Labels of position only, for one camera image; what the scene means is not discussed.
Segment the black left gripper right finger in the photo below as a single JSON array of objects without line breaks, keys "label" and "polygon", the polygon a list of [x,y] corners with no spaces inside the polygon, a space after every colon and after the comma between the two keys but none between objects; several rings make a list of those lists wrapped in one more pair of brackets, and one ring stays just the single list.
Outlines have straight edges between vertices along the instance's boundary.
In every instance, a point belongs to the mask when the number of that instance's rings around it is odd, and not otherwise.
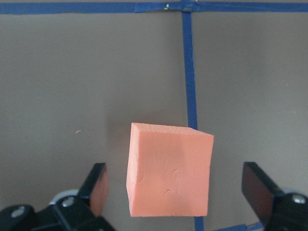
[{"label": "black left gripper right finger", "polygon": [[285,193],[255,162],[244,162],[242,193],[265,231],[306,231],[308,197]]}]

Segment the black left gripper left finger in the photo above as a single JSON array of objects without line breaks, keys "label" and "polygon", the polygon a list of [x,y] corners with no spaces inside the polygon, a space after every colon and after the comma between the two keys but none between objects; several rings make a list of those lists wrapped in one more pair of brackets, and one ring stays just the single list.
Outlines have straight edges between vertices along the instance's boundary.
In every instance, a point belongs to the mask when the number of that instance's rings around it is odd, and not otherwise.
[{"label": "black left gripper left finger", "polygon": [[50,202],[55,222],[52,231],[107,231],[109,223],[101,216],[108,196],[105,163],[96,163],[77,190],[67,190]]}]

